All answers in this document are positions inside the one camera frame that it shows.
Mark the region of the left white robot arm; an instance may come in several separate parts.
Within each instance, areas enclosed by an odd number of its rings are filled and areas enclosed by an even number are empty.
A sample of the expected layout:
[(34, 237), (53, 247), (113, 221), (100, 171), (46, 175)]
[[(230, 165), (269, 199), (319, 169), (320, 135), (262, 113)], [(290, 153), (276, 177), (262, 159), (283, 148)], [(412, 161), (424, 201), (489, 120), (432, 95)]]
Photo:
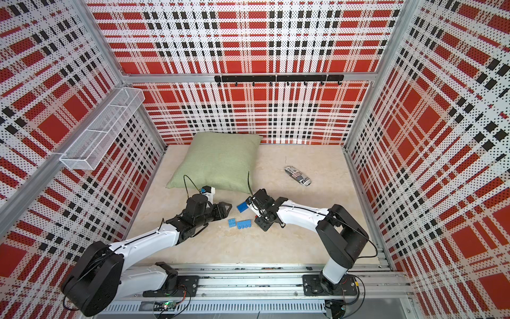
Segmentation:
[(61, 286), (62, 304), (70, 311), (91, 317), (114, 300), (138, 292), (161, 291), (173, 295), (190, 292), (179, 280), (178, 272), (165, 262), (134, 269), (134, 265), (159, 251), (182, 244), (200, 234), (212, 222), (226, 219), (232, 205), (214, 203), (212, 193), (195, 194), (187, 199), (184, 210), (163, 220), (156, 229), (121, 242), (94, 242), (78, 259)]

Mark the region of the blue 2x4 lego brick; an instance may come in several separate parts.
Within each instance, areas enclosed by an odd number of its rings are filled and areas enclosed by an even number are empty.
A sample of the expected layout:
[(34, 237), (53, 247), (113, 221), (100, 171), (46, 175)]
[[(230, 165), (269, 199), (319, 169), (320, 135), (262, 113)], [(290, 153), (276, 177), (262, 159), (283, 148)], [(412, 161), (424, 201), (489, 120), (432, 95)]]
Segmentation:
[(237, 205), (236, 208), (240, 213), (243, 213), (249, 209), (249, 205), (246, 202), (242, 202), (241, 204)]

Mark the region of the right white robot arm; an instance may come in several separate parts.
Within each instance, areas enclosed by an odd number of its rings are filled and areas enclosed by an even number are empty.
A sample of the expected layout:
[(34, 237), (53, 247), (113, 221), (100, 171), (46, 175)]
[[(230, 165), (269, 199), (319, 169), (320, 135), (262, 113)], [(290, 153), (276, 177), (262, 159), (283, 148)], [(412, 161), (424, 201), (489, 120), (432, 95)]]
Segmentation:
[(263, 231), (274, 224), (294, 225), (319, 236), (329, 255), (320, 274), (324, 290), (337, 288), (370, 242), (368, 233), (341, 205), (329, 209), (308, 207), (287, 198), (273, 199), (265, 189), (258, 190), (245, 203), (256, 214), (255, 222)]

